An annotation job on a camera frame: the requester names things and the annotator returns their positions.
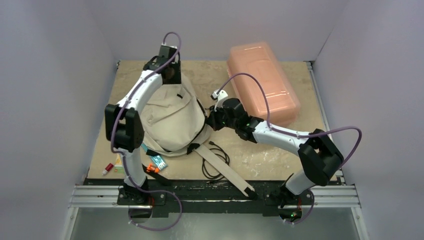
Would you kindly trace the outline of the beige backpack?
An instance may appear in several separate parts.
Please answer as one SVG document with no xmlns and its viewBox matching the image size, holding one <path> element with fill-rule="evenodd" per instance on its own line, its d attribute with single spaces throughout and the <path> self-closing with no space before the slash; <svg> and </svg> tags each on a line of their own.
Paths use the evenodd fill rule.
<svg viewBox="0 0 424 240">
<path fill-rule="evenodd" d="M 164 157 L 196 152 L 244 196 L 255 199 L 255 189 L 205 146 L 213 132 L 206 123 L 207 118 L 191 81 L 182 75 L 181 84 L 162 85 L 142 110 L 143 144 Z"/>
</svg>

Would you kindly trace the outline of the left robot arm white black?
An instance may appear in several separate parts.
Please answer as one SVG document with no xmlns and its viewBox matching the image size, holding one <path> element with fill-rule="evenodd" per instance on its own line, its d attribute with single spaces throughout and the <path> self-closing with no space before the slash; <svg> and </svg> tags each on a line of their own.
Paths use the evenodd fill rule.
<svg viewBox="0 0 424 240">
<path fill-rule="evenodd" d="M 152 193 L 141 160 L 145 130 L 140 114 L 162 85 L 181 83 L 179 58 L 179 46 L 162 43 L 158 55 L 144 65 L 139 79 L 125 97 L 104 109 L 106 139 L 111 151 L 121 157 L 125 174 L 122 195 L 138 205 L 146 203 Z"/>
</svg>

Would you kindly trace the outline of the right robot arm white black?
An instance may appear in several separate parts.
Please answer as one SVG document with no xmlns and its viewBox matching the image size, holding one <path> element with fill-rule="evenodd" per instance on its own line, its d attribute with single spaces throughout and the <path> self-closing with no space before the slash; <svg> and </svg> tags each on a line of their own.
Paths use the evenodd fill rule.
<svg viewBox="0 0 424 240">
<path fill-rule="evenodd" d="M 228 98 L 221 106 L 209 107 L 207 124 L 214 131 L 234 130 L 242 140 L 270 145 L 296 155 L 302 169 L 283 184 L 280 196 L 288 204 L 313 186 L 326 186 L 342 165 L 344 157 L 334 142 L 321 129 L 300 132 L 271 126 L 259 117 L 248 115 L 237 98 Z"/>
</svg>

